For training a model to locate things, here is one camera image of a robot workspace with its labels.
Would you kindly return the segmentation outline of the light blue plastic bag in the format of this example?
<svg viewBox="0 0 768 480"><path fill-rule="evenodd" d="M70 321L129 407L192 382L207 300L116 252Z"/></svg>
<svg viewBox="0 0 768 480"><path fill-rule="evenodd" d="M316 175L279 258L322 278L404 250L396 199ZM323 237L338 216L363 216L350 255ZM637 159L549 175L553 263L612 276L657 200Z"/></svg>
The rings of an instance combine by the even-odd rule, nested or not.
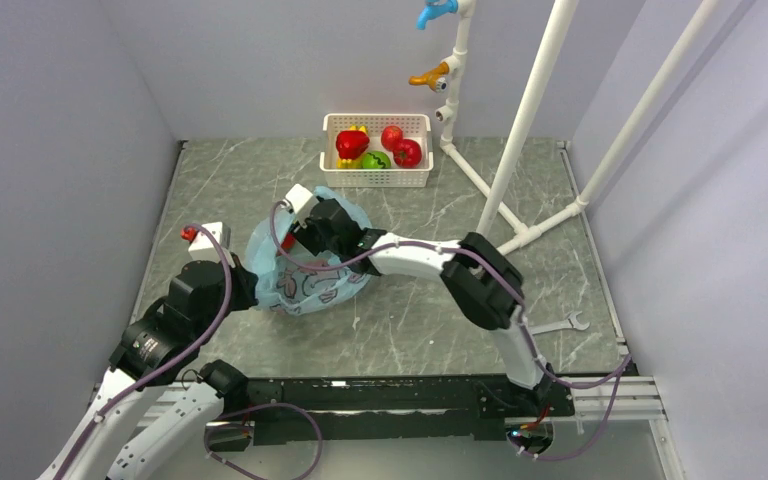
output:
<svg viewBox="0 0 768 480"><path fill-rule="evenodd" d="M335 199L360 227L371 227L367 213L344 196L326 186L313 190L295 184L288 194L311 194L322 199ZM276 235L284 240L296 215L279 208L275 215ZM367 285L371 275L362 275L348 267L333 271L303 269L278 252L271 237L270 217L262 220L251 233L244 253L243 267L257 275L255 296L259 310L270 310L300 316L325 310L355 297ZM299 262L314 266L333 266L341 262L330 252L311 254L298 242L288 253Z"/></svg>

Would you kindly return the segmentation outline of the red fake bell pepper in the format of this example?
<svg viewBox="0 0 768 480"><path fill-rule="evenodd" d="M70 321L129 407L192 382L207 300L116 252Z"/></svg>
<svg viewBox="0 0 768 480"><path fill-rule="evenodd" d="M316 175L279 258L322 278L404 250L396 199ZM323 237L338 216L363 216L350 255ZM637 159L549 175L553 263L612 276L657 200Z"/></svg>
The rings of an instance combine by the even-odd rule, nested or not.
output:
<svg viewBox="0 0 768 480"><path fill-rule="evenodd" d="M368 148L370 139L365 130L343 130L337 134L335 149L339 160L356 160Z"/></svg>

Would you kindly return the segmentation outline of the red fake tomato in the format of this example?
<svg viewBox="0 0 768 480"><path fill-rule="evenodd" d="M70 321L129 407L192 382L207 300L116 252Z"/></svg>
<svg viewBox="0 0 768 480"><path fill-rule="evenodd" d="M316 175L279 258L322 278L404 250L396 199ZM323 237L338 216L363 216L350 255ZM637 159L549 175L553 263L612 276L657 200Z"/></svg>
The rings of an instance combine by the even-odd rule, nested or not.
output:
<svg viewBox="0 0 768 480"><path fill-rule="evenodd" d="M392 154L396 165L406 169L419 166L423 158L420 144L412 139L402 139L393 148Z"/></svg>

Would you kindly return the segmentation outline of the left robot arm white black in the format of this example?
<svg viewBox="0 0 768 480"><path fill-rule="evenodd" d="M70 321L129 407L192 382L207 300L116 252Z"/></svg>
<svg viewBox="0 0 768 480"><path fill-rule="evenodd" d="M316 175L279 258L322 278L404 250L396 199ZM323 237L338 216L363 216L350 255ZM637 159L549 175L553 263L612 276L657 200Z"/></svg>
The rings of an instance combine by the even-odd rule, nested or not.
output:
<svg viewBox="0 0 768 480"><path fill-rule="evenodd" d="M123 332L101 386L44 479L146 479L199 429L239 417L249 380L223 360L206 363L194 385L140 429L140 421L231 312L256 305L257 278L233 253L225 262L186 264L143 317Z"/></svg>

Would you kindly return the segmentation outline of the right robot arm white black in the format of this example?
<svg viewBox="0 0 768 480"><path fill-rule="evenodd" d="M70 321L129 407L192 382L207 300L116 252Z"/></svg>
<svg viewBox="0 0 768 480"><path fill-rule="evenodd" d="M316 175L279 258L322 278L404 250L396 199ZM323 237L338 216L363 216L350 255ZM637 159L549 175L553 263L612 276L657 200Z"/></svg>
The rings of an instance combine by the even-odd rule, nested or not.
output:
<svg viewBox="0 0 768 480"><path fill-rule="evenodd" d="M339 268L361 275L401 275L441 282L461 313L490 333L517 411L534 415L550 399L552 369L526 330L519 271L484 236L423 241L362 227L335 199L285 198L292 236L313 254L329 252Z"/></svg>

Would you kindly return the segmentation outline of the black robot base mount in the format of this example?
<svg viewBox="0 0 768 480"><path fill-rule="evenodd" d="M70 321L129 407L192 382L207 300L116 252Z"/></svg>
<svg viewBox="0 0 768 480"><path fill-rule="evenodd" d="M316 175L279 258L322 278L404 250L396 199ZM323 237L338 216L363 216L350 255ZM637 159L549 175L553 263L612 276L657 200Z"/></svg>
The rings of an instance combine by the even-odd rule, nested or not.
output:
<svg viewBox="0 0 768 480"><path fill-rule="evenodd" d="M306 440L502 440L517 422L575 414L569 389L537 395L503 374L250 378L224 409L257 446Z"/></svg>

